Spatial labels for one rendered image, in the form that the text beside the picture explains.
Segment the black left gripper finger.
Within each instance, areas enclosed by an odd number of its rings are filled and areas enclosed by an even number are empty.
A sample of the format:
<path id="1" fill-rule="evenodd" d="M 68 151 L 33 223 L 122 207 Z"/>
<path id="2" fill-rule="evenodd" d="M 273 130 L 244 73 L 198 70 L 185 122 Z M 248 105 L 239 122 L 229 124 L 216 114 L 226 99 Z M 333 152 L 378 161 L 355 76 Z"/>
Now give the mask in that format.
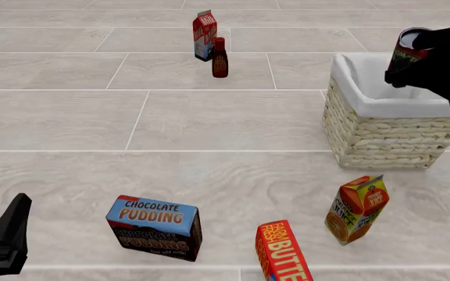
<path id="1" fill-rule="evenodd" d="M 27 222 L 32 200 L 17 194 L 0 217 L 0 247 L 27 254 Z"/>

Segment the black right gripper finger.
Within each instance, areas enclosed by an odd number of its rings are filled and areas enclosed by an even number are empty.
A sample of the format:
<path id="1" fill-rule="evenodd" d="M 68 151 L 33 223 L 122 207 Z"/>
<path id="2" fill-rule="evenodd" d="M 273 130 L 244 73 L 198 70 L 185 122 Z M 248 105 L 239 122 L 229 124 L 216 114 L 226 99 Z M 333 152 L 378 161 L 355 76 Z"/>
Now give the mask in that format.
<path id="1" fill-rule="evenodd" d="M 448 98 L 450 91 L 450 62 L 423 59 L 400 70 L 387 70 L 384 81 L 394 88 L 411 86 L 423 88 Z"/>
<path id="2" fill-rule="evenodd" d="M 450 27 L 441 30 L 412 29 L 417 36 L 412 40 L 412 57 L 426 58 L 430 53 L 450 57 Z"/>

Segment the red tomato sauce can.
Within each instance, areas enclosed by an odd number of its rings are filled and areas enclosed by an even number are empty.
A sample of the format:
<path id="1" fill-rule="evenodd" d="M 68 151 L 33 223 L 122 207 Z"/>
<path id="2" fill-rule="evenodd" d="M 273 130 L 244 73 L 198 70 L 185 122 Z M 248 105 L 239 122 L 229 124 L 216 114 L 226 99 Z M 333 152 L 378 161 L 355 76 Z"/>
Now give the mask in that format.
<path id="1" fill-rule="evenodd" d="M 386 74 L 398 72 L 414 62 L 426 58 L 430 49 L 415 49 L 413 42 L 420 34 L 430 31 L 424 27 L 411 27 L 403 30 L 398 36 Z"/>

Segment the woven basket with white lining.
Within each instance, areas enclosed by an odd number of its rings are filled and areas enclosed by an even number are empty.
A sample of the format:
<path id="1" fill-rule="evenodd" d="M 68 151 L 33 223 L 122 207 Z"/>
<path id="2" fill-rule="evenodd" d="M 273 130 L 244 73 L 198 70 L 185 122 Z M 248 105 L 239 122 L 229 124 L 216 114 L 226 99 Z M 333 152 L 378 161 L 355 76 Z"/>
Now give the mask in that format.
<path id="1" fill-rule="evenodd" d="M 337 53 L 323 112 L 342 168 L 428 168 L 450 145 L 448 100 L 384 81 L 391 53 Z"/>

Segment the dark red sauce bottle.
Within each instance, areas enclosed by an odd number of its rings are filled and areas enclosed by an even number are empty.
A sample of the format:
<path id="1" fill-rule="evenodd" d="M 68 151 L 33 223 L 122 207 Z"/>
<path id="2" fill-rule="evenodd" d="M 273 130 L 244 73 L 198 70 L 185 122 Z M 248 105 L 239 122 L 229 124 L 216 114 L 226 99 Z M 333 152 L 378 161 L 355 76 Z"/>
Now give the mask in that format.
<path id="1" fill-rule="evenodd" d="M 212 40 L 212 75 L 215 78 L 225 78 L 228 76 L 228 57 L 225 49 L 225 39 L 223 37 L 215 37 Z"/>

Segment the chocolate pudding box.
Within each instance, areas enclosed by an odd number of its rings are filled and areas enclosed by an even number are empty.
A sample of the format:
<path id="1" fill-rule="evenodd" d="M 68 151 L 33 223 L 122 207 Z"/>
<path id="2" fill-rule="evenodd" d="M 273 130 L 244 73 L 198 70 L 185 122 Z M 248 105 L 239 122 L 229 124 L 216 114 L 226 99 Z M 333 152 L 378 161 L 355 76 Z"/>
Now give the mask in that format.
<path id="1" fill-rule="evenodd" d="M 121 195 L 105 218 L 126 249 L 185 261 L 198 257 L 202 228 L 195 206 Z"/>

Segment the orange juice carton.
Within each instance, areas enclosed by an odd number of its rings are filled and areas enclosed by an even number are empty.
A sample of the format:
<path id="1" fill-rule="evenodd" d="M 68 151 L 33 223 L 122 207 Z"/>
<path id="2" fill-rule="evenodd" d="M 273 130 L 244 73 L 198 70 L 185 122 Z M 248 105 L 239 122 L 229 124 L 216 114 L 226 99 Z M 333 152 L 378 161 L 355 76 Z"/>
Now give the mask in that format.
<path id="1" fill-rule="evenodd" d="M 347 245 L 366 235 L 390 197 L 383 176 L 363 176 L 339 187 L 325 225 Z"/>

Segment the red and white milk carton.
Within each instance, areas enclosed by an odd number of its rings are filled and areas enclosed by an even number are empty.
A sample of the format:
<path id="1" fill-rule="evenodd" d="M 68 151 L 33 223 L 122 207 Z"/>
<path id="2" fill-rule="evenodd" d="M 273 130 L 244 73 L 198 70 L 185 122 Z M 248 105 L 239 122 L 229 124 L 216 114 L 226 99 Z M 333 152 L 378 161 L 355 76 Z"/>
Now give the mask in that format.
<path id="1" fill-rule="evenodd" d="M 213 58 L 213 38 L 217 34 L 217 22 L 212 11 L 198 13 L 192 22 L 195 58 L 208 62 Z"/>

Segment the red butter box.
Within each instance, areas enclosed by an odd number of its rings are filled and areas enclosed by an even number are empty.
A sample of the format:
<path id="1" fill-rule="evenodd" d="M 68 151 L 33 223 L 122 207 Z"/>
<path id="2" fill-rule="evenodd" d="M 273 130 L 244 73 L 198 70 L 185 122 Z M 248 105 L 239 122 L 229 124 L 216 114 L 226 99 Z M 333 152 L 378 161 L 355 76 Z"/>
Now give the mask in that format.
<path id="1" fill-rule="evenodd" d="M 258 226 L 255 250 L 265 281 L 313 281 L 286 219 Z"/>

